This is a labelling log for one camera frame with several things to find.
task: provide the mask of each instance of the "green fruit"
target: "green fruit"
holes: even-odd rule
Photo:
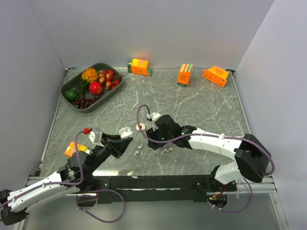
[[[64,97],[68,101],[75,101],[79,96],[74,90],[67,90],[64,92]]]

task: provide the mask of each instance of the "tray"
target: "tray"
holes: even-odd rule
[[[109,66],[105,63],[96,63],[89,68],[94,68],[98,72],[98,74],[101,73],[105,69],[107,69],[107,70],[112,69],[112,70],[114,70],[115,75],[119,75],[118,71],[116,71],[114,68],[112,68],[111,66]],[[119,90],[119,88],[121,88],[121,86],[123,84],[123,81],[120,80],[120,84],[117,85],[114,89],[106,90],[104,88],[103,93],[100,95],[101,98],[98,101],[96,101],[94,104],[87,107],[86,109],[78,109],[64,97],[64,92],[66,90],[73,90],[75,85],[81,79],[82,74],[83,74],[83,72],[79,73],[76,77],[72,78],[70,81],[68,81],[66,84],[63,85],[63,87],[61,88],[61,96],[62,96],[63,100],[65,100],[69,104],[70,107],[72,107],[76,111],[79,111],[79,112],[84,113],[84,114],[87,114],[87,113],[93,111],[94,109],[96,109],[99,105],[101,105],[103,102],[105,102],[107,99],[109,99],[112,95],[114,95]],[[84,96],[86,98],[95,97],[90,92],[87,92]]]

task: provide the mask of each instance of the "white wall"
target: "white wall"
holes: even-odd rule
[[[307,2],[275,0],[235,78],[252,132],[271,151],[290,229],[306,229]]]
[[[273,0],[28,0],[65,67],[236,69]]]
[[[65,69],[26,0],[0,1],[0,22],[0,190],[16,190],[38,167]]]

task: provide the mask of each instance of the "gray marble surface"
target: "gray marble surface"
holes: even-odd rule
[[[82,69],[68,70],[68,78]],[[187,88],[177,85],[179,69],[155,69],[151,77],[125,74],[124,85],[116,95],[89,114],[82,114],[68,107],[61,100],[57,118],[47,147],[41,176],[48,176],[67,162],[65,149],[75,134],[84,127],[99,127],[103,132],[116,134],[123,127],[131,127],[133,142],[120,159],[109,157],[95,175],[190,175],[209,174],[220,164],[231,160],[222,155],[203,151],[181,149],[173,144],[173,151],[162,153],[152,150],[147,141],[137,132],[136,111],[139,105],[147,104],[151,112],[169,114],[181,126],[191,125],[213,133],[242,136],[248,132],[234,84],[229,79],[222,88],[206,79],[202,70],[195,70]],[[146,111],[140,121],[147,127]],[[85,136],[79,143],[93,147]],[[143,142],[143,155],[134,157]]]

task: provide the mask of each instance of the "orange and green box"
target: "orange and green box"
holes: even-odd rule
[[[213,66],[210,69],[204,69],[202,73],[202,76],[205,79],[208,79],[222,87],[226,85],[227,79],[230,77],[230,75],[230,73],[221,68],[218,68],[217,66]]]
[[[150,67],[147,60],[130,58],[128,62],[128,72],[146,76],[152,76],[153,69]]]
[[[192,70],[193,64],[182,64],[178,75],[177,85],[187,87],[189,84]]]

